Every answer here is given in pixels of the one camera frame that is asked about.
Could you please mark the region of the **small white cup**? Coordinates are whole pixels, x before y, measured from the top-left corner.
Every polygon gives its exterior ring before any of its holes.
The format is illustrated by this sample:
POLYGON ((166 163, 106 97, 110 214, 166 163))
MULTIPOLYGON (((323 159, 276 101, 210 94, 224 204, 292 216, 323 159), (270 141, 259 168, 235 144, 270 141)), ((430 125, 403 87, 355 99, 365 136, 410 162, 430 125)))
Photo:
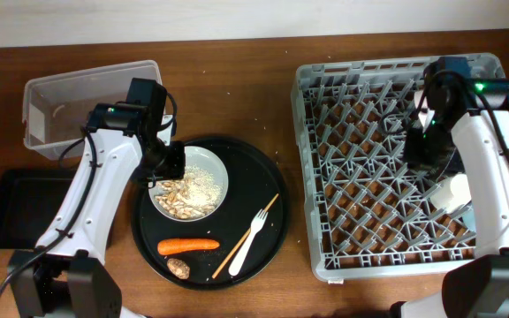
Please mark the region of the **small white cup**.
POLYGON ((436 209, 450 214, 471 201, 471 193, 466 174, 457 174, 439 182, 429 197, 436 209))

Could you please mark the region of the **pile of food scraps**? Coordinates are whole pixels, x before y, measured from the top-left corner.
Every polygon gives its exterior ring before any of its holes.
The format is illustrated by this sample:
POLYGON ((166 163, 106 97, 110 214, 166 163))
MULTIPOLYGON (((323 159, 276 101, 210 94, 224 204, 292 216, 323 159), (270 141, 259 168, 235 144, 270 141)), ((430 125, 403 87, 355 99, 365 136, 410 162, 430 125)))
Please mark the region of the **pile of food scraps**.
POLYGON ((152 202, 169 218, 192 221, 212 214, 224 197, 213 173, 186 166, 182 179, 157 181, 149 190, 152 202))

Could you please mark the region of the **grey plate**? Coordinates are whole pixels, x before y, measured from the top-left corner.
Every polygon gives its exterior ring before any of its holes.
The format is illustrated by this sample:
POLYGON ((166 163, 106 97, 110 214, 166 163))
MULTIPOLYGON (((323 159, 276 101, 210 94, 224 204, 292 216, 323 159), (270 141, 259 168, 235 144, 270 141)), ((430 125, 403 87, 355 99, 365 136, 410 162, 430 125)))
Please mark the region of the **grey plate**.
MULTIPOLYGON (((207 150, 206 148, 197 147, 197 146, 186 146, 185 154, 186 154, 186 166, 197 165, 198 167, 203 168, 203 169, 213 173, 216 178, 216 181, 220 182, 222 184, 222 186, 224 188, 224 197, 223 197, 222 202, 216 208, 216 210, 217 210, 223 203, 224 198, 227 194, 228 186, 229 186, 229 177, 228 177, 227 169, 225 168, 223 161, 212 151, 207 150)), ((160 212, 159 208, 154 203, 153 203, 153 205, 160 212)), ((176 220, 176 219, 172 219, 172 218, 169 218, 169 219, 171 219, 173 221, 189 223, 189 222, 201 220, 203 218, 195 219, 192 221, 176 220)))

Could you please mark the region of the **pink bowl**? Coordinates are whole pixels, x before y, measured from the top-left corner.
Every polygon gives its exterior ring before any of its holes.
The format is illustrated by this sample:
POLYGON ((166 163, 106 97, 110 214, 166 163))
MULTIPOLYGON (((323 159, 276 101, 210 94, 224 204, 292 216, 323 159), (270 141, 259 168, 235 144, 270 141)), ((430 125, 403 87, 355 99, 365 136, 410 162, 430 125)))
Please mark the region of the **pink bowl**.
POLYGON ((422 124, 422 130, 425 132, 434 119, 435 111, 429 107, 428 99, 423 96, 422 90, 414 93, 414 105, 419 110, 418 119, 422 124))

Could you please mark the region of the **blue plastic cup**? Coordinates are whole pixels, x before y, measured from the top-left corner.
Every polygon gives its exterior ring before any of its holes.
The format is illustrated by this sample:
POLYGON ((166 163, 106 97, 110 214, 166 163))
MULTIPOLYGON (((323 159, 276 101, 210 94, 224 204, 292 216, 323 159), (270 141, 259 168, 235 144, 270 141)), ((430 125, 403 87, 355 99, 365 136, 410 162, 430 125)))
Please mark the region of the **blue plastic cup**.
POLYGON ((476 232, 474 210, 472 210, 471 208, 466 209, 462 214, 461 219, 462 223, 464 223, 464 225, 469 231, 476 232))

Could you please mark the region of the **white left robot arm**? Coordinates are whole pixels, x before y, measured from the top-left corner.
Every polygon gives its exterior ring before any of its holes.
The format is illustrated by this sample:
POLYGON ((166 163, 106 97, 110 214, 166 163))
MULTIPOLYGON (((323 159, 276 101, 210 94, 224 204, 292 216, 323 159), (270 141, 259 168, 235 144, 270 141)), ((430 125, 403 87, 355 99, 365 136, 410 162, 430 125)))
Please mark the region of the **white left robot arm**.
POLYGON ((0 299, 10 289, 22 317, 133 317, 104 266, 125 186, 184 175, 184 145, 169 131, 163 104, 99 103, 84 128, 84 155, 48 229, 32 252, 14 253, 0 299))

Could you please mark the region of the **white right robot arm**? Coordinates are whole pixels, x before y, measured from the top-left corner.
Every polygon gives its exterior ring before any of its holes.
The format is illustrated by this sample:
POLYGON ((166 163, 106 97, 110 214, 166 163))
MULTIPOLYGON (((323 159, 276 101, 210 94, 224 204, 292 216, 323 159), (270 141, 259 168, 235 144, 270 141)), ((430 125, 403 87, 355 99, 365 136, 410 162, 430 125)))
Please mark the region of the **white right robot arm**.
POLYGON ((509 81, 441 71, 419 101, 433 117, 407 130, 404 157, 426 170, 455 152, 475 213, 475 258, 448 272, 440 292, 391 308, 398 317, 509 317, 509 81))

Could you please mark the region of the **grey dishwasher rack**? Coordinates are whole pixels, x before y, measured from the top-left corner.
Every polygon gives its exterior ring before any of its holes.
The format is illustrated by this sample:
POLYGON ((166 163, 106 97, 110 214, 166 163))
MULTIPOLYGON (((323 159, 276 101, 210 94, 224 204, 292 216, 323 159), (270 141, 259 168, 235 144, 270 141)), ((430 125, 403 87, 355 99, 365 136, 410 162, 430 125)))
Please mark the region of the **grey dishwasher rack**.
MULTIPOLYGON (((507 80, 490 53, 466 57, 470 79, 507 80)), ((311 266, 329 283, 447 272, 475 258, 476 232, 429 201, 441 179, 408 168, 406 132, 422 128, 414 93, 434 57, 306 64, 292 114, 304 180, 311 266)))

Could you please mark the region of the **clear plastic waste bin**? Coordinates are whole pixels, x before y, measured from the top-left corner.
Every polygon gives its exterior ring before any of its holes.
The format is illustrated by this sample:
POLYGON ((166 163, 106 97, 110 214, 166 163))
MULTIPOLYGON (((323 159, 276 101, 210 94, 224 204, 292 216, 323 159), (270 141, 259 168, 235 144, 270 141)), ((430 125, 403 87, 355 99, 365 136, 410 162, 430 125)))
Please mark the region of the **clear plastic waste bin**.
POLYGON ((82 137, 80 128, 98 103, 124 101, 131 80, 161 74, 153 60, 114 64, 29 80, 24 89, 24 146, 51 161, 82 137))

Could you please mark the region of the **orange carrot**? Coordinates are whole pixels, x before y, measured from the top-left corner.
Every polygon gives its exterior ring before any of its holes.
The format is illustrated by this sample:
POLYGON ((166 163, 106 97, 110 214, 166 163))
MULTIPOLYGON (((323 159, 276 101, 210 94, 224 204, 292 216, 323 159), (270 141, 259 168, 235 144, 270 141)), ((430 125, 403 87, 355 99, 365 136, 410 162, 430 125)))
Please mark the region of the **orange carrot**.
POLYGON ((157 245, 157 252, 162 256, 182 254, 193 251, 215 250, 220 243, 209 238, 169 238, 157 245))

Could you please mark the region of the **brown mushroom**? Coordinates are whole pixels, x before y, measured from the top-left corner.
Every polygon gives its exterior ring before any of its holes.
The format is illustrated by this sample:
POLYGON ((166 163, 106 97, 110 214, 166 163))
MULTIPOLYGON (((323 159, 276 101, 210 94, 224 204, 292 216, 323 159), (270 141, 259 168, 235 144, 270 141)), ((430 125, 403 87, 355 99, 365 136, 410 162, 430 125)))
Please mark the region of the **brown mushroom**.
POLYGON ((178 279, 187 280, 190 277, 191 269, 182 260, 171 258, 167 261, 168 270, 178 279))

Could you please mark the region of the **round black serving tray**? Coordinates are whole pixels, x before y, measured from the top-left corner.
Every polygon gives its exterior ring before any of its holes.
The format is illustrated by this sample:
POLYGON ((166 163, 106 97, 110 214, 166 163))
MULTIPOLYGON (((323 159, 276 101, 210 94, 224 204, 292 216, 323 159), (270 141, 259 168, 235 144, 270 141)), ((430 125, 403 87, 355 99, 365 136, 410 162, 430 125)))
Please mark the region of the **round black serving tray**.
POLYGON ((190 140, 188 146, 206 148, 222 160, 228 172, 229 187, 223 204, 212 216, 190 223, 171 220, 154 206, 148 189, 137 192, 132 215, 134 242, 144 260, 158 275, 192 290, 218 290, 246 282, 261 272, 274 258, 285 240, 290 201, 278 167, 262 151, 230 137, 190 140), (236 276, 224 268, 212 274, 247 231, 255 213, 270 207, 262 229, 255 235, 245 262, 236 276), (167 267, 168 256, 157 251, 165 239, 214 239, 220 247, 211 251, 175 254, 191 269, 186 280, 175 277, 167 267))

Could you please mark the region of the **wooden chopstick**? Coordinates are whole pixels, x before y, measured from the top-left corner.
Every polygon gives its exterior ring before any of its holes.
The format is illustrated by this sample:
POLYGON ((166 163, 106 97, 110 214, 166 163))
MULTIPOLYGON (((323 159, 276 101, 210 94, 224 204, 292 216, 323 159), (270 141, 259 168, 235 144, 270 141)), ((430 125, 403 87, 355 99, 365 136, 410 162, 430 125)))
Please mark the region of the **wooden chopstick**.
MULTIPOLYGON (((270 202, 267 204, 267 206, 265 208, 263 208, 263 209, 266 209, 268 211, 268 214, 269 214, 270 208, 272 207, 272 205, 274 204, 274 202, 277 200, 278 197, 279 197, 279 194, 277 193, 270 200, 270 202)), ((245 232, 245 234, 240 238, 240 240, 237 242, 237 244, 233 247, 233 249, 226 255, 226 257, 221 262, 221 264, 218 266, 216 271, 212 274, 212 276, 211 276, 212 279, 216 279, 218 277, 218 275, 221 273, 221 271, 224 269, 224 267, 227 265, 228 262, 232 263, 232 260, 234 259, 236 253, 239 251, 239 249, 242 246, 242 244, 245 242, 249 232, 250 232, 250 227, 245 232)))

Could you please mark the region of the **white plastic fork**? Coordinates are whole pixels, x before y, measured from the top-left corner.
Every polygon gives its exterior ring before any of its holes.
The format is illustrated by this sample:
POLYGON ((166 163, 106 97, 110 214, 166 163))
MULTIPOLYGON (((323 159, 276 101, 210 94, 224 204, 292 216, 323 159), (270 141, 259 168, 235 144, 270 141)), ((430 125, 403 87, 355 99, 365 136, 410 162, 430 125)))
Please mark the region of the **white plastic fork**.
POLYGON ((267 216, 268 211, 266 209, 261 209, 252 220, 250 225, 250 232, 247 235, 245 242, 242 244, 239 251, 236 253, 234 259, 232 260, 231 265, 228 268, 230 276, 236 276, 240 272, 245 262, 245 259, 247 258, 249 249, 253 244, 255 236, 261 231, 262 227, 266 222, 267 216))

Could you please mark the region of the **black rectangular tray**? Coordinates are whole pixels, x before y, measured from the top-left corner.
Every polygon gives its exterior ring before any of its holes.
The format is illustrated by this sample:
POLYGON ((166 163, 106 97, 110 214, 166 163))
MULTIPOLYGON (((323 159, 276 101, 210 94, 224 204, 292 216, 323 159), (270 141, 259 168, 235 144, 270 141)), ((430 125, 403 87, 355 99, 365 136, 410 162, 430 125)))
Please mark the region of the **black rectangular tray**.
POLYGON ((6 171, 0 179, 0 249, 32 250, 70 187, 73 170, 6 171))

